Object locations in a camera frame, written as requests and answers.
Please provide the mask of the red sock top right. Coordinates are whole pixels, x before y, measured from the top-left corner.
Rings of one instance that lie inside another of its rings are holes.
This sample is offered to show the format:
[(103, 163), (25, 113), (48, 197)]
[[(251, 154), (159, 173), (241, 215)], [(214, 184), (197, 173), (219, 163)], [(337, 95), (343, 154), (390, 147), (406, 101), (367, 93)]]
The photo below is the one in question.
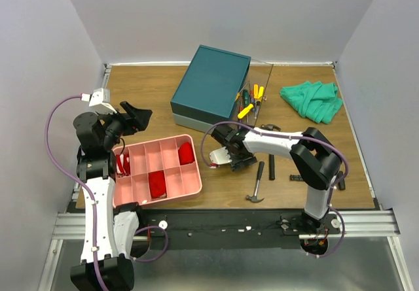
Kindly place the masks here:
[(183, 143), (178, 150), (180, 165), (187, 165), (194, 162), (194, 150), (189, 142)]

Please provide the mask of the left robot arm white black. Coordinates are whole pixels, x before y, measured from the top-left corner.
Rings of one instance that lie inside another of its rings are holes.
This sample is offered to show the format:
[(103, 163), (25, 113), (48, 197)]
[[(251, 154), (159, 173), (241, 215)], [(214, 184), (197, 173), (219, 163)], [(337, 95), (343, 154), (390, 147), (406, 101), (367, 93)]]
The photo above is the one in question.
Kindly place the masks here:
[(117, 157), (113, 152), (123, 136), (147, 128), (152, 111), (121, 102), (121, 113), (109, 107), (104, 114), (84, 112), (73, 121), (80, 153), (77, 177), (85, 183), (85, 232), (81, 263), (71, 268), (78, 290), (132, 290), (132, 238), (145, 227), (138, 203), (113, 206)]

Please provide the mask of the pink divided tray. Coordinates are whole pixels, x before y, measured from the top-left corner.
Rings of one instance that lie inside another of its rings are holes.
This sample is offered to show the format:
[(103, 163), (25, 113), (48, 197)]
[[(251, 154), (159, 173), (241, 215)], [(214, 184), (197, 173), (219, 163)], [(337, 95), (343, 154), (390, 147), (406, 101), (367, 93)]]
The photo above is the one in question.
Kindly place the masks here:
[(113, 149), (117, 159), (115, 207), (143, 207), (194, 198), (202, 180), (190, 135), (176, 135)]

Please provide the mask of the green cloth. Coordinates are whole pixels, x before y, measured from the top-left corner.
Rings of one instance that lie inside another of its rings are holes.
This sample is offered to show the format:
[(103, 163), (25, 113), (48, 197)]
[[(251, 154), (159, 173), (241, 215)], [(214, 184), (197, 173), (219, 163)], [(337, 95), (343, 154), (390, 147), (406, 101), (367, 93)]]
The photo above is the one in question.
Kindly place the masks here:
[(280, 97), (302, 118), (317, 124), (330, 124), (343, 106), (334, 82), (325, 84), (320, 81), (306, 81), (296, 86), (286, 86), (280, 90)]

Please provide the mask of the red sock bottom middle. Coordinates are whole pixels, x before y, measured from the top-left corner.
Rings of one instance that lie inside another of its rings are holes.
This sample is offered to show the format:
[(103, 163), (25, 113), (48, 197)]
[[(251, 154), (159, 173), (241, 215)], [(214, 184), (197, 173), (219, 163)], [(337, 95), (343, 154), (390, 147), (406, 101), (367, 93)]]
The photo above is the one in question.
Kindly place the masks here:
[(163, 171), (154, 171), (148, 174), (149, 189), (152, 199), (158, 199), (166, 195), (166, 179)]

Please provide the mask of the red white striped sock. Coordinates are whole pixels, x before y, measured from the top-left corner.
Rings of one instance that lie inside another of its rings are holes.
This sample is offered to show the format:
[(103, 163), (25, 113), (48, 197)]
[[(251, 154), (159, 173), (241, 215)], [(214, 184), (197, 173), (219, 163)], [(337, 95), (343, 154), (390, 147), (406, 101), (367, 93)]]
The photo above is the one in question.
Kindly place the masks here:
[(128, 177), (131, 175), (130, 157), (128, 154), (117, 154), (117, 175), (119, 177)]

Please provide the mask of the orange yellow screwdriver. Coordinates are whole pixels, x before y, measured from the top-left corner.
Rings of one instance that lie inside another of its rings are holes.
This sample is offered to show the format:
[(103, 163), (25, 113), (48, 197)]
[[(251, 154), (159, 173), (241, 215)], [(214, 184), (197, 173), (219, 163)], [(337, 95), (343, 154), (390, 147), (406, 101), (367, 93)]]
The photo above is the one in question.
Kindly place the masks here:
[(258, 114), (259, 114), (263, 95), (264, 95), (264, 86), (259, 86), (258, 92), (255, 93), (255, 119), (257, 119)]

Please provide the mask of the long green screwdriver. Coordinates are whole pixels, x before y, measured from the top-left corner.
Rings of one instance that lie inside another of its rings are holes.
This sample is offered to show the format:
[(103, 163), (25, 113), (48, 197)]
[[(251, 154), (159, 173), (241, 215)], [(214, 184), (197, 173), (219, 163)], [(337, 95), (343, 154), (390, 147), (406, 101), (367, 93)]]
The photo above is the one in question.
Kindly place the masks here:
[(243, 109), (246, 108), (249, 104), (250, 104), (249, 91), (247, 89), (244, 89), (242, 91), (242, 107), (243, 107)]

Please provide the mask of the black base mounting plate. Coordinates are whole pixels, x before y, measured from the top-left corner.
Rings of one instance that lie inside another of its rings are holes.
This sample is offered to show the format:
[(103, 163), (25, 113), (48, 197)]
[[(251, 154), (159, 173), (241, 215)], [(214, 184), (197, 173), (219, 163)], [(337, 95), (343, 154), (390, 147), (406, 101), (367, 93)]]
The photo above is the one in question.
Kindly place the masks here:
[(226, 250), (239, 248), (298, 249), (304, 239), (340, 235), (335, 214), (318, 228), (302, 223), (300, 209), (142, 209), (135, 208), (139, 225), (166, 229), (147, 230), (152, 250)]

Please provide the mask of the small yellow screwdriver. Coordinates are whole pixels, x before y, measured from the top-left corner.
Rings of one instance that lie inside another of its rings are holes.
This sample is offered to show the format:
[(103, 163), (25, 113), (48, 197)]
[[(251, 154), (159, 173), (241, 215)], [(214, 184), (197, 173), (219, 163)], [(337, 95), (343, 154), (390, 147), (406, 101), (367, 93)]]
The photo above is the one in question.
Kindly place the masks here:
[(258, 100), (258, 98), (259, 98), (259, 86), (258, 86), (258, 84), (253, 85), (253, 98), (255, 100)]

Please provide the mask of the teal drawer box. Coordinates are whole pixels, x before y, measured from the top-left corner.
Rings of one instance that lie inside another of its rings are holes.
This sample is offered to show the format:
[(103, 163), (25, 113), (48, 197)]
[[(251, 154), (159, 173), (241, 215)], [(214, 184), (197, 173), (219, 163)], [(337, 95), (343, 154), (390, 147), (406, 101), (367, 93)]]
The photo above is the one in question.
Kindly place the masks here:
[(254, 84), (266, 91), (272, 69), (271, 63), (201, 44), (170, 100), (174, 122), (205, 132), (217, 122), (236, 120), (242, 91)]

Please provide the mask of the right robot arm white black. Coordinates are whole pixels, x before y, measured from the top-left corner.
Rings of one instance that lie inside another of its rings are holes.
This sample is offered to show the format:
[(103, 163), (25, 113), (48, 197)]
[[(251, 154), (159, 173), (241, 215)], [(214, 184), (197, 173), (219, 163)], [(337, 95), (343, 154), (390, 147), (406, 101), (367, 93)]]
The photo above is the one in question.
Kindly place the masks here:
[(233, 171), (254, 164), (256, 153), (281, 156), (294, 161), (299, 175), (306, 183), (307, 196), (297, 229), (316, 233), (325, 225), (329, 212), (332, 187), (347, 173), (338, 174), (348, 162), (322, 132), (309, 127), (303, 132), (280, 132), (241, 125), (234, 128), (221, 122), (211, 132), (221, 148), (210, 152), (210, 167), (229, 164)]

